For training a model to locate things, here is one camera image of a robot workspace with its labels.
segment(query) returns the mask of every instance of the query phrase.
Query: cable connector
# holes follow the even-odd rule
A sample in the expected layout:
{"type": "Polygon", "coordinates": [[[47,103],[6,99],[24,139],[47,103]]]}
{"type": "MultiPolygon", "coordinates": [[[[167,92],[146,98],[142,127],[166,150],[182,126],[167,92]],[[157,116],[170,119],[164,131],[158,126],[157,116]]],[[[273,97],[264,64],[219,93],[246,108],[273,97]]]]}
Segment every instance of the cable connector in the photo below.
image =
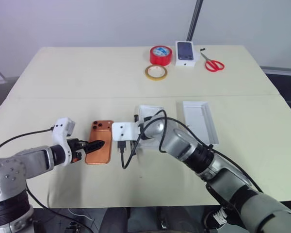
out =
{"type": "Polygon", "coordinates": [[[117,148],[120,150],[121,154],[124,154],[124,150],[126,149],[126,141],[117,141],[117,148]]]}

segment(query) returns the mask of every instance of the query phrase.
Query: white wall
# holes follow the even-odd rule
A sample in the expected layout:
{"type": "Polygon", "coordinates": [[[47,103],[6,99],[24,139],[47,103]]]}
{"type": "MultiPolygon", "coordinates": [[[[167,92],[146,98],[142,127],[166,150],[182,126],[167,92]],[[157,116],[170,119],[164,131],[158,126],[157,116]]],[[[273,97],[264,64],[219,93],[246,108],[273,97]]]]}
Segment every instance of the white wall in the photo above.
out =
{"type": "Polygon", "coordinates": [[[0,0],[0,71],[19,76],[43,46],[174,44],[186,39],[194,6],[195,0],[0,0]]]}
{"type": "Polygon", "coordinates": [[[260,66],[291,68],[291,0],[204,0],[193,41],[245,45],[260,66]]]}
{"type": "MultiPolygon", "coordinates": [[[[0,0],[0,71],[19,76],[43,46],[173,45],[195,0],[0,0]]],[[[204,0],[194,42],[244,44],[291,68],[291,0],[204,0]]]]}

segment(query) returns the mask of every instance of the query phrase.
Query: smartphone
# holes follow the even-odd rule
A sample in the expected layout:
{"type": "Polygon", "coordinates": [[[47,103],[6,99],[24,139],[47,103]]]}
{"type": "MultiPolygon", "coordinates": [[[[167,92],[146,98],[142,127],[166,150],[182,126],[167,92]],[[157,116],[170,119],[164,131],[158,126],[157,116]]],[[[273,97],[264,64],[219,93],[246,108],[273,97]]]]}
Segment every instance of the smartphone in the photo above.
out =
{"type": "Polygon", "coordinates": [[[89,142],[102,140],[105,142],[102,148],[86,155],[87,164],[107,164],[111,158],[112,130],[111,120],[97,120],[92,123],[92,131],[89,142]]]}
{"type": "Polygon", "coordinates": [[[177,42],[178,59],[193,60],[193,48],[190,42],[177,42]]]}

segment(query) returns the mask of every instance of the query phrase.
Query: red tape roll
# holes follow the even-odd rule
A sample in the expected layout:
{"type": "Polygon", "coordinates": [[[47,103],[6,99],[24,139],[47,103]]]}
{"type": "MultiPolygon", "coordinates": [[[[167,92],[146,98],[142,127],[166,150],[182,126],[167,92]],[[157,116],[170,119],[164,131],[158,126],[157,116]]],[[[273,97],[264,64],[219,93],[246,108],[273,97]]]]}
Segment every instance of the red tape roll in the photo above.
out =
{"type": "Polygon", "coordinates": [[[166,66],[171,62],[172,54],[173,51],[164,45],[155,46],[150,50],[150,63],[166,66]]]}

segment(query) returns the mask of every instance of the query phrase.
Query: wire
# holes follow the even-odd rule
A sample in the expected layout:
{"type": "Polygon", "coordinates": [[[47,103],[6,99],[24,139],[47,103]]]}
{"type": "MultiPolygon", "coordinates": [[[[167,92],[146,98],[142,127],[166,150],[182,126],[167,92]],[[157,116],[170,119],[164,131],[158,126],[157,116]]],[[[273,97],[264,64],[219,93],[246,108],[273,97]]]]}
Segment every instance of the wire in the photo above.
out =
{"type": "Polygon", "coordinates": [[[221,157],[223,157],[224,159],[228,160],[231,164],[233,164],[235,167],[237,167],[247,178],[248,180],[251,181],[251,183],[256,187],[256,189],[263,193],[262,189],[258,186],[258,184],[252,179],[252,177],[241,167],[239,166],[236,162],[234,162],[233,160],[231,160],[230,158],[228,158],[226,155],[222,154],[221,152],[215,150],[215,149],[211,149],[214,153],[219,154],[221,157]]]}
{"type": "Polygon", "coordinates": [[[138,146],[138,143],[139,143],[139,141],[140,141],[140,139],[141,139],[141,137],[143,136],[143,134],[145,133],[145,131],[146,131],[146,129],[151,125],[151,124],[153,124],[154,122],[156,122],[156,121],[158,121],[158,120],[163,120],[163,119],[165,119],[165,120],[172,120],[172,121],[174,121],[174,122],[176,122],[176,123],[178,123],[179,125],[181,125],[183,128],[185,128],[192,136],[193,136],[193,138],[196,140],[196,141],[198,141],[201,145],[203,145],[204,147],[207,147],[209,150],[211,150],[212,152],[214,152],[214,153],[217,153],[217,154],[219,154],[221,157],[223,157],[224,159],[226,159],[227,161],[229,161],[231,164],[233,164],[236,168],[238,168],[247,178],[248,178],[248,180],[250,180],[250,182],[256,187],[256,189],[259,191],[259,192],[261,192],[261,193],[263,193],[263,191],[262,191],[262,189],[258,186],[258,184],[252,179],[252,177],[241,167],[241,166],[239,166],[236,162],[234,162],[232,159],[230,159],[230,158],[228,158],[226,155],[224,155],[224,154],[222,154],[221,152],[219,152],[219,151],[217,151],[217,150],[215,150],[215,149],[213,149],[212,148],[212,145],[211,146],[208,146],[208,145],[206,145],[202,140],[200,140],[193,132],[192,132],[192,130],[190,130],[185,124],[183,124],[181,121],[179,121],[179,120],[177,120],[177,119],[174,119],[174,118],[171,118],[171,117],[159,117],[159,118],[156,118],[156,119],[154,119],[154,120],[152,120],[151,122],[149,122],[144,128],[143,128],[143,130],[140,132],[140,134],[139,134],[139,136],[138,136],[138,138],[137,138],[137,140],[136,140],[136,143],[135,143],[135,145],[134,145],[134,147],[133,147],[133,149],[131,150],[131,152],[130,152],[130,156],[129,156],[129,159],[128,159],[128,161],[127,161],[127,163],[126,163],[126,165],[123,167],[123,169],[126,169],[127,167],[128,167],[128,165],[129,165],[129,163],[130,163],[130,161],[131,161],[131,159],[132,159],[132,157],[133,157],[133,154],[135,153],[135,151],[136,151],[136,148],[137,148],[137,146],[138,146]]]}
{"type": "MultiPolygon", "coordinates": [[[[86,213],[89,215],[89,217],[92,217],[86,209],[85,209],[85,211],[86,211],[86,213]]],[[[95,224],[95,219],[94,219],[94,221],[93,221],[92,224],[91,224],[91,228],[92,228],[93,224],[95,225],[97,231],[99,231],[97,225],[95,224]]]]}
{"type": "Polygon", "coordinates": [[[5,144],[7,144],[8,142],[14,140],[14,139],[17,139],[17,138],[20,138],[20,137],[23,137],[23,136],[27,136],[27,135],[31,135],[31,134],[44,133],[44,132],[52,131],[53,129],[54,129],[54,127],[50,127],[50,128],[47,129],[47,130],[40,130],[40,131],[35,131],[35,132],[30,132],[30,133],[24,133],[24,134],[21,134],[21,135],[18,135],[18,136],[12,137],[12,138],[10,138],[10,139],[8,139],[8,140],[2,142],[2,143],[0,144],[0,148],[1,148],[2,146],[4,146],[5,144]]]}
{"type": "Polygon", "coordinates": [[[164,109],[161,109],[161,110],[159,110],[159,111],[155,114],[155,116],[158,115],[158,114],[160,114],[160,113],[162,113],[162,112],[164,113],[165,120],[164,120],[164,129],[163,129],[162,139],[161,139],[161,141],[160,141],[160,145],[159,145],[159,151],[160,151],[161,153],[166,153],[166,151],[162,150],[162,145],[163,145],[163,141],[164,141],[164,139],[165,139],[166,131],[167,131],[167,113],[166,113],[166,111],[165,111],[164,109]]]}
{"type": "Polygon", "coordinates": [[[86,215],[78,215],[78,214],[75,214],[74,212],[72,212],[72,211],[70,210],[70,208],[68,208],[68,211],[69,211],[71,214],[75,215],[75,216],[86,217],[88,220],[90,220],[90,221],[94,221],[94,219],[91,219],[91,218],[89,218],[89,217],[86,216],[86,215]]]}
{"type": "Polygon", "coordinates": [[[69,219],[69,220],[71,220],[71,221],[74,221],[74,222],[80,224],[82,227],[86,228],[89,232],[94,233],[92,229],[90,229],[88,226],[86,226],[85,224],[81,223],[80,221],[77,221],[77,220],[75,220],[75,219],[73,219],[73,218],[71,218],[71,217],[68,217],[68,216],[66,216],[66,215],[59,214],[58,212],[53,211],[53,210],[47,208],[44,204],[42,204],[42,203],[41,203],[41,202],[40,202],[40,201],[39,201],[39,200],[38,200],[38,199],[37,199],[37,198],[32,194],[32,192],[31,192],[30,189],[28,188],[28,184],[27,184],[27,182],[26,182],[26,188],[27,188],[27,192],[28,192],[28,194],[29,194],[29,195],[32,197],[32,199],[34,199],[35,202],[37,202],[38,205],[40,205],[42,208],[47,209],[47,210],[51,211],[52,213],[54,213],[54,214],[56,214],[56,215],[59,215],[59,216],[61,216],[61,217],[65,217],[65,218],[67,218],[67,219],[69,219]]]}
{"type": "Polygon", "coordinates": [[[121,163],[122,163],[122,168],[123,168],[123,169],[126,169],[126,168],[128,167],[128,164],[130,163],[130,161],[128,161],[128,162],[126,163],[126,165],[125,165],[125,164],[124,164],[124,152],[121,151],[120,153],[121,153],[121,163]]]}

